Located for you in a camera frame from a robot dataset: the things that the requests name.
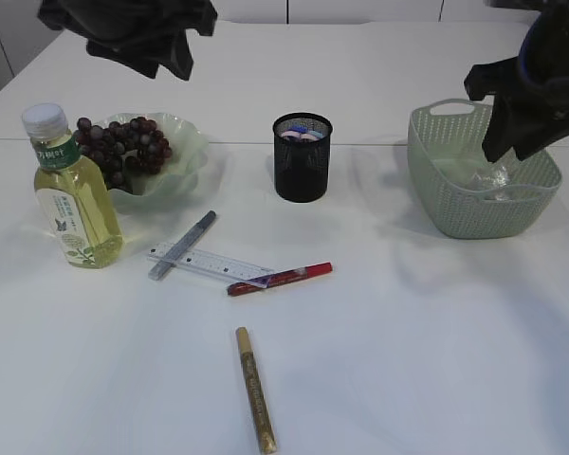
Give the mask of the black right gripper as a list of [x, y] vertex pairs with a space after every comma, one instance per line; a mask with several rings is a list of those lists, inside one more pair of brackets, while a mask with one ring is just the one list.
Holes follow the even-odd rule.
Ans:
[[[540, 79], [514, 57], [474, 65], [464, 87], [470, 100], [494, 97], [482, 143], [488, 162], [497, 162], [510, 149], [519, 160], [526, 160], [569, 137], [569, 75]], [[525, 110], [529, 109], [551, 118], [540, 118], [526, 126]]]

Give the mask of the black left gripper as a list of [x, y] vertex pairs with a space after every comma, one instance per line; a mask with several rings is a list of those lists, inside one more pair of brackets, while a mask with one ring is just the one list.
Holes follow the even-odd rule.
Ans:
[[[217, 11], [210, 1], [43, 1], [37, 17], [50, 29], [67, 29], [89, 39], [86, 52], [92, 57], [127, 66], [149, 79], [163, 67], [188, 81], [193, 57], [186, 30], [211, 36]], [[99, 44], [154, 38], [157, 51], [152, 42], [120, 48]]]

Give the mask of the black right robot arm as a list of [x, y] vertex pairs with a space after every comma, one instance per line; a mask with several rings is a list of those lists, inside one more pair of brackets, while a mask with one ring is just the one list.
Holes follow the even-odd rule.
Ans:
[[482, 142], [495, 163], [509, 150], [523, 161], [569, 137], [569, 1], [490, 1], [493, 8], [540, 13], [516, 57], [474, 65], [464, 80], [470, 100], [494, 98]]

